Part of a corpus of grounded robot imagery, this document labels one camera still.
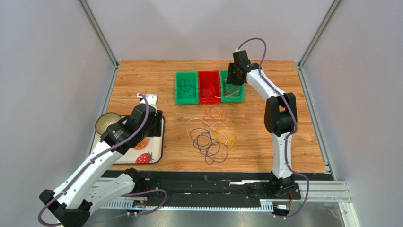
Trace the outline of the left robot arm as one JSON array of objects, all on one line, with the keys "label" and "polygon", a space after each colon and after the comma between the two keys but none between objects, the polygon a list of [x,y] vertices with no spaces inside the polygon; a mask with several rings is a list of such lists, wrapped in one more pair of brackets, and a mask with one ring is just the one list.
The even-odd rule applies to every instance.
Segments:
[{"label": "left robot arm", "polygon": [[42,219],[44,211],[49,210],[59,221],[54,226],[81,227],[96,210],[115,198],[145,194],[145,178],[134,168],[126,169],[102,186],[92,187],[129,149],[147,137],[161,137],[162,120],[162,111],[157,109],[156,103],[150,104],[142,99],[131,115],[109,125],[80,167],[60,186],[40,194],[39,199],[44,207],[39,211],[38,222],[52,226]]}]

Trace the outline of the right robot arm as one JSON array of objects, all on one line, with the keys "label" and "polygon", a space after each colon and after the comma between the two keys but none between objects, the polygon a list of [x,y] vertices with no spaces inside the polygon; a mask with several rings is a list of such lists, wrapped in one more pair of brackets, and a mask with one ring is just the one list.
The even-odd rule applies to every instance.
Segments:
[{"label": "right robot arm", "polygon": [[291,170],[291,140],[297,124],[296,97],[279,89],[258,63],[251,63],[245,50],[233,53],[228,66],[227,83],[252,86],[265,101],[264,125],[273,141],[273,178],[271,194],[281,198],[295,183]]}]

